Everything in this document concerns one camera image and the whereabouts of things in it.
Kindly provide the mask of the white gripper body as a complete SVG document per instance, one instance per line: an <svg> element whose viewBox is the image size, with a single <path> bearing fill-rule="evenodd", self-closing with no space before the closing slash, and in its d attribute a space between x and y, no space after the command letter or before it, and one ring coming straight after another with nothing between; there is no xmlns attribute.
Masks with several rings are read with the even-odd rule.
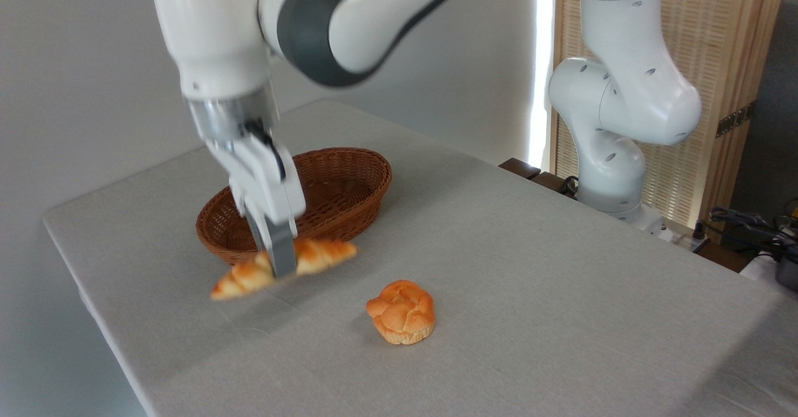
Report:
<svg viewBox="0 0 798 417"><path fill-rule="evenodd" d="M208 141L212 156L227 170L240 213L257 211L274 223L289 222L305 213L305 196L291 154L284 145L268 145L252 134L231 141Z"/></svg>

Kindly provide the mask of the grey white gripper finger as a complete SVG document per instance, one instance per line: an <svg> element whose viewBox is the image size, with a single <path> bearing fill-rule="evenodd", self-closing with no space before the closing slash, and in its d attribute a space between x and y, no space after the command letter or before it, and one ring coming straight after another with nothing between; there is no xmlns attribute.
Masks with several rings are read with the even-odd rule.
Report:
<svg viewBox="0 0 798 417"><path fill-rule="evenodd" d="M256 243L259 252L268 251L269 246L269 233L267 221L262 213L257 211L245 210L245 217L247 218L248 226L251 230L254 243Z"/></svg>
<svg viewBox="0 0 798 417"><path fill-rule="evenodd" d="M263 216L261 239L267 251L276 279L287 278L296 272L294 233L289 222L274 223Z"/></svg>

